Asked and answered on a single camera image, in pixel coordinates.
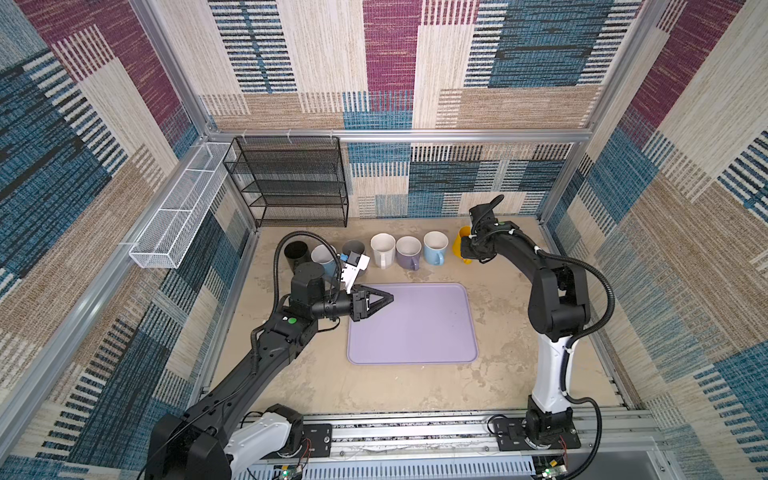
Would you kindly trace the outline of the white ceramic mug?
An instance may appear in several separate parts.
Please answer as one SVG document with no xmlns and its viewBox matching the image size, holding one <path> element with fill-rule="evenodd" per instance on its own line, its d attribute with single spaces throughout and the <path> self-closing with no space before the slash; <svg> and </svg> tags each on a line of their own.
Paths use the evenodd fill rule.
<svg viewBox="0 0 768 480">
<path fill-rule="evenodd" d="M 378 233 L 371 238 L 372 259 L 380 269 L 395 263 L 396 239 L 388 233 Z"/>
</svg>

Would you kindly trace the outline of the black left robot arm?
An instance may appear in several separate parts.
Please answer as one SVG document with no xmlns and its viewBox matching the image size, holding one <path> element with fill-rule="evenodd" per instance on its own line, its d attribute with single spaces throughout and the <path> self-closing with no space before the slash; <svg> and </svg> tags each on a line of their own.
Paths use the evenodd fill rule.
<svg viewBox="0 0 768 480">
<path fill-rule="evenodd" d="M 182 415 L 167 414 L 156 423 L 141 477 L 232 479 L 266 456 L 295 455 L 304 443 L 302 415 L 273 405 L 242 427 L 249 408 L 318 333 L 320 320 L 360 321 L 393 300 L 393 294 L 365 285 L 342 288 L 317 263 L 299 265 L 290 293 L 255 330 L 243 359 Z"/>
</svg>

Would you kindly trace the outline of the blue floral dotted mug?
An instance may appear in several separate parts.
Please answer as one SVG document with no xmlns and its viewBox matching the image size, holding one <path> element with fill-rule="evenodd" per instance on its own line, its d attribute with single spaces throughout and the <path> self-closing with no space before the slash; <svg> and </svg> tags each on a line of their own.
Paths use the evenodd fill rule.
<svg viewBox="0 0 768 480">
<path fill-rule="evenodd" d="M 331 278 L 336 275 L 336 258 L 337 252 L 333 246 L 328 248 L 325 245 L 320 244 L 311 252 L 311 260 L 320 264 L 325 273 Z"/>
</svg>

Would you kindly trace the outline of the lavender ceramic mug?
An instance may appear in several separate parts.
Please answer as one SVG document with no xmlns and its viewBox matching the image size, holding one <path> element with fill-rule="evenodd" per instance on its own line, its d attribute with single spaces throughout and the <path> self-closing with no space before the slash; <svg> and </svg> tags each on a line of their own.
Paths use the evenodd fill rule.
<svg viewBox="0 0 768 480">
<path fill-rule="evenodd" d="M 418 271 L 422 245 L 414 236 L 403 236 L 396 241 L 396 261 L 400 267 L 409 271 Z"/>
</svg>

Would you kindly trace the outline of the lavender plastic tray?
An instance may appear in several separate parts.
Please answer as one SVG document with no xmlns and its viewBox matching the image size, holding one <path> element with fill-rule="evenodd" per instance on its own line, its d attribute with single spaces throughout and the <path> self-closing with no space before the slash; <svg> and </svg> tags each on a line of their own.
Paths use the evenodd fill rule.
<svg viewBox="0 0 768 480">
<path fill-rule="evenodd" d="M 478 357 L 469 297 L 459 283 L 377 284 L 394 301 L 348 329 L 355 365 L 464 364 Z"/>
</svg>

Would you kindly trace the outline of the light blue plain mug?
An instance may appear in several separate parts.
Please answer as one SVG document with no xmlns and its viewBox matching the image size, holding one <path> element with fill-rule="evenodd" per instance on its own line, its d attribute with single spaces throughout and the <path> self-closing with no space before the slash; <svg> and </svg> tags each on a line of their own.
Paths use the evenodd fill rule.
<svg viewBox="0 0 768 480">
<path fill-rule="evenodd" d="M 446 251 L 449 246 L 448 237 L 440 231 L 430 231 L 423 237 L 424 259 L 433 266 L 445 263 Z"/>
</svg>

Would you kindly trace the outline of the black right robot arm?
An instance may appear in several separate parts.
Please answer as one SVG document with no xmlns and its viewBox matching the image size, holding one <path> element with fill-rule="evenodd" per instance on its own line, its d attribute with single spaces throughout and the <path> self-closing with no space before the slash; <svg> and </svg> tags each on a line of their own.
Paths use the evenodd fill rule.
<svg viewBox="0 0 768 480">
<path fill-rule="evenodd" d="M 536 382 L 529 396 L 523 431 L 534 448 L 548 447 L 573 428 L 571 382 L 573 339 L 591 317 L 586 271 L 554 258 L 518 225 L 496 218 L 501 195 L 472 207 L 471 233 L 461 240 L 461 255 L 487 263 L 510 261 L 531 283 L 528 319 L 538 334 Z"/>
</svg>

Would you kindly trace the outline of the grey ceramic mug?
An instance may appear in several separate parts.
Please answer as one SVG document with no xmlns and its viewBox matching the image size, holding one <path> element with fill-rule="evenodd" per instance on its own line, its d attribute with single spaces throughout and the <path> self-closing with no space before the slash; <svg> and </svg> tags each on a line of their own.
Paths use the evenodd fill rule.
<svg viewBox="0 0 768 480">
<path fill-rule="evenodd" d="M 365 254 L 365 244 L 359 240 L 349 240 L 344 243 L 342 246 L 342 254 L 344 256 L 349 256 L 352 253 L 356 253 L 358 255 L 364 255 Z"/>
</svg>

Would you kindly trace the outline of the yellow round mug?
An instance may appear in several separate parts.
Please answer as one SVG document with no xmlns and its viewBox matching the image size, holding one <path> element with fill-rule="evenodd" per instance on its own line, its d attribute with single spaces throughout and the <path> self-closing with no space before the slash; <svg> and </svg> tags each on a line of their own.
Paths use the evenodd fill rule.
<svg viewBox="0 0 768 480">
<path fill-rule="evenodd" d="M 466 264 L 466 265 L 469 265 L 469 264 L 471 264 L 471 263 L 472 263 L 472 260 L 471 260 L 471 259 L 467 259 L 467 258 L 465 258 L 465 257 L 462 255 L 462 250 L 461 250 L 461 247 L 462 247 L 462 240 L 463 240 L 464 238 L 468 237 L 470 234 L 471 234 L 471 227 L 470 227 L 469 225 L 467 225 L 467 226 L 462 226 L 462 227 L 461 227 L 461 228 L 458 230 L 458 233 L 457 233 L 457 235 L 456 235 L 456 238 L 455 238 L 455 240 L 454 240 L 454 242 L 453 242 L 453 246 L 452 246 L 452 252 L 453 252 L 453 254 L 454 254 L 454 255 L 455 255 L 457 258 L 459 258 L 460 260 L 462 260 L 462 261 L 463 261 L 463 263 L 464 263 L 464 264 Z"/>
</svg>

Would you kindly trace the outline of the black ceramic mug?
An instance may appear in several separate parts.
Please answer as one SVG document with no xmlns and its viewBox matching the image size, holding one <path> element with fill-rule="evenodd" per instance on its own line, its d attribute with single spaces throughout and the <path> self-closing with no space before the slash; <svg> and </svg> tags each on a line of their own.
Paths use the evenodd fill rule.
<svg viewBox="0 0 768 480">
<path fill-rule="evenodd" d="M 311 253 L 304 241 L 288 243 L 283 253 L 292 273 L 295 273 L 300 265 L 311 262 Z"/>
</svg>

